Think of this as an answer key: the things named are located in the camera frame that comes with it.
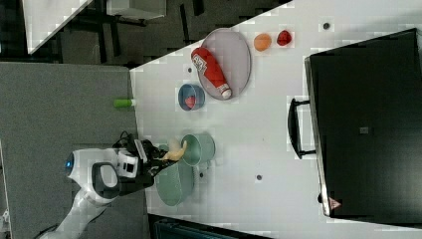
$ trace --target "red bottle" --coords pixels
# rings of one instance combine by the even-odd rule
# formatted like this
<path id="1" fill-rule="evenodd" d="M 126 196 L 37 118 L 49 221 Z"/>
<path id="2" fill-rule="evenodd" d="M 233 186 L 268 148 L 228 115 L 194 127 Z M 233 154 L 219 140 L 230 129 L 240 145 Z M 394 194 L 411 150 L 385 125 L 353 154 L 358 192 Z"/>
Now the red bottle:
<path id="1" fill-rule="evenodd" d="M 204 75 L 218 89 L 224 99 L 229 99 L 232 96 L 232 90 L 227 85 L 223 71 L 221 71 L 217 60 L 208 49 L 203 47 L 195 49 L 191 54 L 191 59 L 198 72 Z"/>

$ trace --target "warning label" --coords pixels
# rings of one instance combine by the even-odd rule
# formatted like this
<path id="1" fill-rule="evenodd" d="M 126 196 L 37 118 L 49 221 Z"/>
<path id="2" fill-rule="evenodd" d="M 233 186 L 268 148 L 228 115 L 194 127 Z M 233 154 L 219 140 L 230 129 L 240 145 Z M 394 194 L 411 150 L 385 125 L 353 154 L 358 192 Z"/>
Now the warning label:
<path id="1" fill-rule="evenodd" d="M 334 199 L 332 199 L 330 197 L 328 198 L 328 201 L 329 201 L 329 207 L 331 208 L 331 210 L 334 210 L 335 208 L 341 206 L 341 203 L 335 201 Z"/>

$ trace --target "small bowl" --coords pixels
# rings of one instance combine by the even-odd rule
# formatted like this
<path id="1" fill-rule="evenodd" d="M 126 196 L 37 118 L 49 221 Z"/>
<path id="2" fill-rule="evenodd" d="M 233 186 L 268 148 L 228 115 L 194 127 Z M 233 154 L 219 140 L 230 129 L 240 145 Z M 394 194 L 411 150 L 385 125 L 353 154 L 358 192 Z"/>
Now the small bowl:
<path id="1" fill-rule="evenodd" d="M 190 108 L 186 104 L 186 99 L 194 97 L 195 104 Z M 204 106 L 205 103 L 205 94 L 204 90 L 197 85 L 185 84 L 179 90 L 179 105 L 180 107 L 187 112 L 196 111 Z"/>

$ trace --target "white table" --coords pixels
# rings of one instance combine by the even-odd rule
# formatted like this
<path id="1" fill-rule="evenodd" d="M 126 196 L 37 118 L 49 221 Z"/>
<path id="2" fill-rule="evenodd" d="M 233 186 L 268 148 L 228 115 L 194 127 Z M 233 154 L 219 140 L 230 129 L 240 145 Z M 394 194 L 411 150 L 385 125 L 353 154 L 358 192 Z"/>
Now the white table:
<path id="1" fill-rule="evenodd" d="M 327 31 L 322 29 L 325 22 L 331 25 Z M 308 95 L 305 57 L 419 26 L 422 2 L 418 0 L 297 0 L 283 5 L 232 28 L 250 46 L 249 85 L 240 98 L 228 102 L 207 96 L 204 108 L 197 112 L 184 112 L 176 96 L 183 84 L 199 85 L 190 54 L 201 42 L 133 69 L 141 135 L 159 143 L 206 130 L 217 148 L 193 194 L 177 207 L 162 203 L 155 186 L 147 188 L 148 213 L 271 238 L 420 238 L 422 231 L 416 229 L 323 216 L 317 203 L 317 163 L 311 155 L 305 160 L 295 156 L 287 130 L 292 97 Z M 264 53 L 253 49 L 259 33 L 272 33 L 275 40 L 286 28 L 295 34 L 290 47 L 283 49 L 274 41 Z M 307 150 L 314 141 L 309 108 L 303 109 Z"/>
<path id="2" fill-rule="evenodd" d="M 22 0 L 28 54 L 33 54 L 93 0 Z"/>

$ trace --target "plate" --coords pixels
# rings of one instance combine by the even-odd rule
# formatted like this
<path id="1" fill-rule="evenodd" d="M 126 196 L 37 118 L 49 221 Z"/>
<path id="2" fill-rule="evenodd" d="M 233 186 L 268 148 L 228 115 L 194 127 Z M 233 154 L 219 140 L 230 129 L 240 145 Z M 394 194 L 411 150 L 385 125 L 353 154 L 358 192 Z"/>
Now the plate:
<path id="1" fill-rule="evenodd" d="M 205 38 L 202 47 L 208 49 L 217 59 L 227 84 L 232 89 L 232 97 L 227 100 L 238 97 L 245 89 L 251 74 L 251 53 L 245 38 L 228 28 L 220 28 Z M 208 95 L 220 101 L 227 101 L 208 79 L 199 73 L 198 76 Z"/>

